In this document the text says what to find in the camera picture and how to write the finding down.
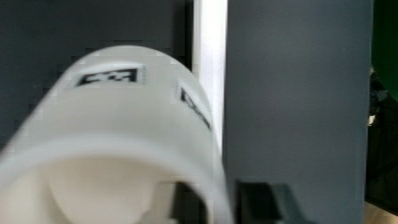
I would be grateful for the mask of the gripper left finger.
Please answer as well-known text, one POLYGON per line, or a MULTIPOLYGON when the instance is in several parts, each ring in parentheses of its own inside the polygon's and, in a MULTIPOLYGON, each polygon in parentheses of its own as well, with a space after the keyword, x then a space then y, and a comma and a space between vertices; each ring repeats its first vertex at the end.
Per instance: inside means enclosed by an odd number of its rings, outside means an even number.
POLYGON ((176 183, 169 217, 178 224, 206 224, 208 221, 203 199, 196 190, 183 182, 176 183))

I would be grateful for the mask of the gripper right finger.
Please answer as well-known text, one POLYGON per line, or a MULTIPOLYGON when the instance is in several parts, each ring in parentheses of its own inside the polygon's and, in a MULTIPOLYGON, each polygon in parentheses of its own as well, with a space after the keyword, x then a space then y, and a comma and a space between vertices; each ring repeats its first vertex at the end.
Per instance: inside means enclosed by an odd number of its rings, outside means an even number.
POLYGON ((304 215, 286 184, 236 182, 236 224, 318 224, 304 215))

